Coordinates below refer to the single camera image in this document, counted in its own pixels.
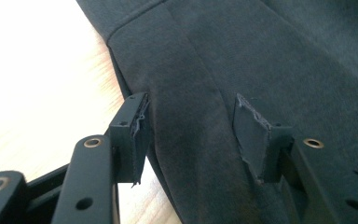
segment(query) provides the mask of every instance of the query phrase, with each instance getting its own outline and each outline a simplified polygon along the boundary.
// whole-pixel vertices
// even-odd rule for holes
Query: dark gray fabric
[[[263,0],[358,78],[358,0]]]
[[[149,158],[185,223],[287,222],[277,187],[255,185],[241,161],[231,129],[237,93],[262,98],[358,171],[358,65],[344,62],[358,57],[356,41],[320,42],[300,29],[308,24],[258,0],[78,2],[121,83],[150,94]]]

